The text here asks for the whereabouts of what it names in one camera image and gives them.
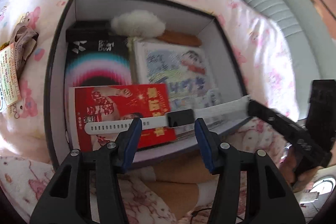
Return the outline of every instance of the red book cover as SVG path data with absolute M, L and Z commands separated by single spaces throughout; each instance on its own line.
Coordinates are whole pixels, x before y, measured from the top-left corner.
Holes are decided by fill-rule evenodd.
M 170 111 L 165 84 L 85 86 L 69 89 L 71 141 L 83 152 L 97 150 L 118 134 L 89 135 L 88 122 L 162 116 Z M 175 140 L 172 128 L 143 130 L 138 148 Z

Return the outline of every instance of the label tag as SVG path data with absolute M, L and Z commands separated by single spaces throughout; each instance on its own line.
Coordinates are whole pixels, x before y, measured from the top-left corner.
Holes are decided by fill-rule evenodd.
M 14 43 L 0 51 L 0 82 L 0 95 L 4 98 L 4 102 L 1 102 L 1 112 L 21 100 L 15 69 Z

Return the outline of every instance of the fluffy white ball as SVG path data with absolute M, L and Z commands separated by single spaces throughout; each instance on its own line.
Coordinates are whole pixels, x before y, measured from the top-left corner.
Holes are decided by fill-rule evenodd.
M 115 17 L 111 26 L 118 35 L 144 38 L 158 37 L 166 28 L 165 23 L 146 10 L 134 10 Z

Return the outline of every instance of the screw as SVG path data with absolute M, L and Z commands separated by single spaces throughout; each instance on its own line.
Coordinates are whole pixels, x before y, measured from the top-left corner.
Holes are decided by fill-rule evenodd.
M 71 151 L 70 155 L 72 155 L 73 157 L 77 156 L 79 154 L 79 150 L 78 149 L 74 149 Z
M 113 148 L 115 148 L 117 146 L 117 144 L 115 143 L 115 142 L 109 142 L 108 144 L 107 144 L 107 148 L 108 149 L 113 149 Z
M 264 150 L 258 150 L 257 151 L 257 154 L 260 156 L 260 157 L 265 157 L 266 156 L 266 152 Z
M 221 143 L 220 147 L 223 148 L 223 149 L 229 149 L 230 145 L 228 143 Z

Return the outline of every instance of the drawing on book cover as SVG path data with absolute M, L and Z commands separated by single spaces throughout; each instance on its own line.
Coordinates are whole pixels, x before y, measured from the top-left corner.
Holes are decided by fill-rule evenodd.
M 200 48 L 138 42 L 138 72 L 142 83 L 165 83 L 172 111 L 221 103 Z

